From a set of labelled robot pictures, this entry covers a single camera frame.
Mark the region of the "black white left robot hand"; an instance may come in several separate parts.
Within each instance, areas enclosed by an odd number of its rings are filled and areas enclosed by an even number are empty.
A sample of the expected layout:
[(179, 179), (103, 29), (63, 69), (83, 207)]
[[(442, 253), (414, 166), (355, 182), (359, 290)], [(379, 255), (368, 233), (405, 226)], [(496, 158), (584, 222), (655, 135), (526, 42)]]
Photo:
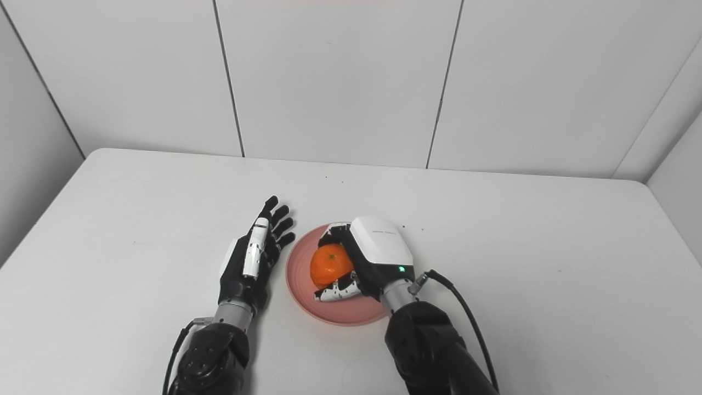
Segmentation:
[(230, 246), (220, 276), (218, 303), (242, 302), (253, 314), (265, 308), (273, 268), (296, 235), (288, 205), (275, 195), (266, 200), (248, 232)]

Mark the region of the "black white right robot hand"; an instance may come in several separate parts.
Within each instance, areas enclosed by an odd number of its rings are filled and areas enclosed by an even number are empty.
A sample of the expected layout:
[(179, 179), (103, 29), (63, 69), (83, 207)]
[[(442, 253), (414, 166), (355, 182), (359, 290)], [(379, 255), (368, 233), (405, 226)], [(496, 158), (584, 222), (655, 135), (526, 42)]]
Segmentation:
[(338, 246), (353, 268), (314, 293), (319, 302), (337, 302), (364, 295), (393, 314), (416, 302), (409, 290), (415, 280), (414, 258), (397, 227), (379, 217), (358, 217), (331, 223), (319, 247)]

